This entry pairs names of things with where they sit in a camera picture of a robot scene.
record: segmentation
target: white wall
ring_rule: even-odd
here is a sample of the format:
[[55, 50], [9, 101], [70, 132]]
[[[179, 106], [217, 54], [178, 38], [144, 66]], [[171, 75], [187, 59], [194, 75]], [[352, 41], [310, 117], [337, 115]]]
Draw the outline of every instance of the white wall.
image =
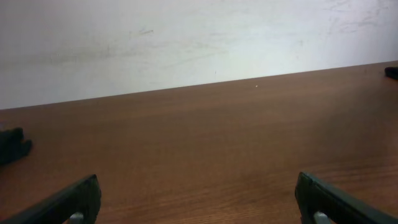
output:
[[0, 109], [398, 60], [396, 0], [2, 0]]

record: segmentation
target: wooden table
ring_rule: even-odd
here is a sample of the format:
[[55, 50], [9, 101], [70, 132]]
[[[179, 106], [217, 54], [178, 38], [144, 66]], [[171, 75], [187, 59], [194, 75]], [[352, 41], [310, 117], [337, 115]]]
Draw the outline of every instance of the wooden table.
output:
[[397, 64], [0, 111], [35, 144], [0, 169], [0, 216], [97, 174], [97, 223], [300, 223], [301, 170], [398, 215]]

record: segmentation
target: wood grain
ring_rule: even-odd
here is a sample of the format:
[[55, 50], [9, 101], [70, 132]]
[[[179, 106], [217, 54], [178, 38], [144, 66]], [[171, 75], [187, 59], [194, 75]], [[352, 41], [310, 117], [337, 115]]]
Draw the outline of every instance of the wood grain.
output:
[[0, 169], [0, 218], [97, 174], [97, 223], [300, 223], [301, 170], [398, 215], [396, 64], [0, 111], [35, 143]]

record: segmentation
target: brown tabletop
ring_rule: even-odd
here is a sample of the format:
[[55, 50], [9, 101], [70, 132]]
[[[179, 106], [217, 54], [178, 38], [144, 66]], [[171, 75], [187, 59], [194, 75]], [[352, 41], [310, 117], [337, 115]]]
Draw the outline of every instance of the brown tabletop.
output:
[[97, 174], [97, 223], [300, 223], [301, 170], [398, 215], [398, 62], [0, 111], [0, 218]]

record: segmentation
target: black plastic object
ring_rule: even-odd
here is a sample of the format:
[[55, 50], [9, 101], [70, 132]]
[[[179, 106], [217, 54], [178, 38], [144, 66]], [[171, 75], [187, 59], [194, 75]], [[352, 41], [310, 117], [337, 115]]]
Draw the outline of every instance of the black plastic object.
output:
[[398, 220], [322, 180], [301, 172], [295, 189], [302, 224], [392, 224]]
[[398, 67], [387, 67], [384, 69], [386, 76], [398, 80]]
[[27, 156], [32, 148], [31, 140], [24, 140], [24, 130], [0, 131], [0, 165], [14, 162]]
[[0, 224], [94, 224], [101, 206], [96, 175], [85, 177]]

